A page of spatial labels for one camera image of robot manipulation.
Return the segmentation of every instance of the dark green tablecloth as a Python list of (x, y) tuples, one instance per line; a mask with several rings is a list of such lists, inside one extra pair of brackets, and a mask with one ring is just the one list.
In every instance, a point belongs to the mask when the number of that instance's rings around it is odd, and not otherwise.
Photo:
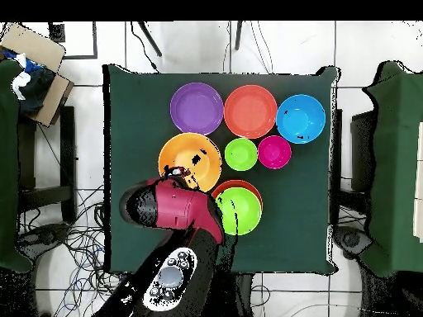
[(423, 272), (423, 244), (413, 236), (423, 74), (406, 73), (396, 62), (387, 62), (376, 80), (364, 89), (378, 114), (368, 225), (376, 243), (363, 252), (362, 259), (380, 277), (395, 271)]
[(22, 67), (17, 61), (0, 62), (0, 267), (28, 272), (31, 261), (15, 250), (17, 235), (18, 159), (17, 118), (19, 102), (12, 80)]
[[(294, 94), (317, 98), (326, 111), (326, 126), (310, 144), (292, 144), (292, 159), (279, 170), (257, 163), (247, 172), (230, 169), (223, 160), (219, 183), (241, 178), (251, 182), (264, 201), (258, 227), (239, 239), (234, 272), (332, 273), (326, 261), (330, 85), (336, 68), (320, 75), (136, 74), (108, 66), (111, 100), (111, 270), (135, 271), (164, 234), (128, 225), (119, 214), (121, 194), (134, 183), (158, 177), (163, 145), (179, 133), (169, 114), (173, 94), (184, 84), (207, 83), (223, 101), (236, 88), (267, 88), (278, 105)], [(277, 135), (276, 126), (269, 135)], [(210, 137), (221, 154), (235, 136), (223, 121)], [(254, 140), (258, 145), (261, 139)]]

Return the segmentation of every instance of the small green bowl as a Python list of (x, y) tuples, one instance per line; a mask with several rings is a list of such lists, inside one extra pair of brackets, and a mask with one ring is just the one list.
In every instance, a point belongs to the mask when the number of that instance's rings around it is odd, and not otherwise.
[(227, 234), (248, 234), (259, 224), (261, 204), (257, 196), (243, 187), (224, 190), (216, 198), (222, 212), (223, 230)]
[(239, 172), (251, 169), (257, 163), (258, 157), (254, 142), (242, 137), (232, 140), (225, 147), (225, 161)]

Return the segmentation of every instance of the purple bowl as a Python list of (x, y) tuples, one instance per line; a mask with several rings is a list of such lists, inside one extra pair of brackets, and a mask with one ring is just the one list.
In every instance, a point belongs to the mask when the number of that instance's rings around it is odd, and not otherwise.
[(182, 132), (208, 135), (217, 129), (223, 119), (223, 102), (211, 86), (189, 83), (173, 95), (170, 116)]

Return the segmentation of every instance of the bowl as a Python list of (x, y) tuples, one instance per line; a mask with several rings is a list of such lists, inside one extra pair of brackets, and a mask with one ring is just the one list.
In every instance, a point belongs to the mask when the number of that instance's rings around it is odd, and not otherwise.
[(228, 188), (216, 197), (216, 203), (222, 212), (223, 230), (227, 234), (248, 234), (260, 222), (260, 201), (252, 191), (242, 187)]
[(223, 119), (223, 102), (210, 85), (189, 83), (173, 95), (170, 116), (182, 132), (208, 135), (217, 129)]
[(225, 161), (239, 172), (251, 169), (257, 162), (257, 147), (253, 141), (239, 138), (225, 147)]
[(206, 136), (183, 133), (170, 139), (159, 154), (159, 173), (164, 167), (184, 167), (190, 171), (185, 177), (191, 188), (199, 187), (207, 192), (213, 188), (221, 175), (221, 153)]
[(219, 196), (224, 190), (227, 190), (228, 188), (232, 188), (232, 187), (242, 187), (249, 191), (252, 191), (255, 194), (255, 196), (259, 199), (261, 210), (263, 210), (263, 200), (261, 198), (260, 192), (253, 185), (251, 185), (249, 182), (244, 180), (225, 181), (215, 188), (215, 190), (211, 193), (211, 196), (216, 199), (217, 196)]
[(323, 131), (326, 114), (314, 97), (294, 95), (286, 99), (278, 109), (276, 126), (279, 134), (293, 144), (307, 144)]
[(269, 169), (284, 167), (291, 158), (291, 146), (281, 136), (268, 136), (259, 144), (259, 161)]
[(244, 85), (234, 90), (225, 102), (225, 123), (229, 130), (246, 139), (266, 135), (276, 121), (272, 94), (258, 85)]

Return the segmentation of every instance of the cardboard box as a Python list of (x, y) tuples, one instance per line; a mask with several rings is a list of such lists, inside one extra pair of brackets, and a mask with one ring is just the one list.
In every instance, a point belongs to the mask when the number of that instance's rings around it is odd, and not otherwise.
[(59, 108), (65, 104), (74, 86), (74, 83), (57, 74), (65, 53), (64, 47), (24, 26), (13, 23), (6, 29), (0, 48), (25, 54), (31, 61), (43, 64), (56, 73), (45, 96), (44, 106), (38, 114), (31, 117), (45, 126), (55, 124), (59, 118)]

